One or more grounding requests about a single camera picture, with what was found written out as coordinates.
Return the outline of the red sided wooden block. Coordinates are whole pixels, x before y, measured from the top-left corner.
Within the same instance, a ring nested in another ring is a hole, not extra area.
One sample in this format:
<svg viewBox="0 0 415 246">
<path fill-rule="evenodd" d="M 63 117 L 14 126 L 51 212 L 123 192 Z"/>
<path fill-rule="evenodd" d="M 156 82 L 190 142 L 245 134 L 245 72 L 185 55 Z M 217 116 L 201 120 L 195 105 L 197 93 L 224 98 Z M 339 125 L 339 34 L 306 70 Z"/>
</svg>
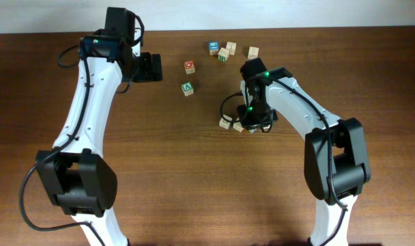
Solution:
<svg viewBox="0 0 415 246">
<path fill-rule="evenodd" d="M 244 127 L 239 120 L 233 123 L 233 128 L 240 133 L 244 130 Z"/>
</svg>

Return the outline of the blue number wooden block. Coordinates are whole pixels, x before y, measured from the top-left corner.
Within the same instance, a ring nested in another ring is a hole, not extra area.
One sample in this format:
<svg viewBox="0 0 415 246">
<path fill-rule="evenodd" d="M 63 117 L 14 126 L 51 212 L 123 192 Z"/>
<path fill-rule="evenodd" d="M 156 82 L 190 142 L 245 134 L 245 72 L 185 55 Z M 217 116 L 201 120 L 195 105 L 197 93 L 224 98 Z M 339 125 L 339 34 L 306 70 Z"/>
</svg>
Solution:
<svg viewBox="0 0 415 246">
<path fill-rule="evenodd" d="M 223 115 L 220 119 L 219 126 L 225 129 L 230 129 L 233 119 L 227 115 Z"/>
</svg>

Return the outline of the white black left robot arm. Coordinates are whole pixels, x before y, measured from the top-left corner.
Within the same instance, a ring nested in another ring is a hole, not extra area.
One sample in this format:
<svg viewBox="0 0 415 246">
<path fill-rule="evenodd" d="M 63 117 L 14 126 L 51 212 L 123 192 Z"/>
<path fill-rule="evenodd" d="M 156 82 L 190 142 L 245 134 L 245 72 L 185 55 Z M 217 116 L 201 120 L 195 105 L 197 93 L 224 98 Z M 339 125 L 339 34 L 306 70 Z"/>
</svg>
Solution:
<svg viewBox="0 0 415 246">
<path fill-rule="evenodd" d="M 104 28 L 79 40 L 78 82 L 66 122 L 37 171 L 52 205 L 81 226 L 90 245 L 129 245 L 113 205 L 117 176 L 103 159 L 106 122 L 121 83 L 161 81 L 159 54 L 142 53 L 145 28 L 126 8 L 109 7 Z"/>
</svg>

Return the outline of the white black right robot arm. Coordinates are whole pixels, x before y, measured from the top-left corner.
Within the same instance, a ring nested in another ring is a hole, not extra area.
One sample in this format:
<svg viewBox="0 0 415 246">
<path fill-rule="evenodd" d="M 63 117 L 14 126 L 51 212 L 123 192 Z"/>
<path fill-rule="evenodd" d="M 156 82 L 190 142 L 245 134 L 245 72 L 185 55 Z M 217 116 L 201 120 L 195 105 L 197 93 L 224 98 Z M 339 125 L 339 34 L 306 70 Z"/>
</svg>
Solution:
<svg viewBox="0 0 415 246">
<path fill-rule="evenodd" d="M 304 178 L 317 200 L 309 245 L 346 245 L 351 210 L 371 179 L 362 124 L 319 105 L 284 67 L 268 70 L 255 58 L 240 73 L 242 127 L 267 133 L 282 115 L 304 140 Z"/>
</svg>

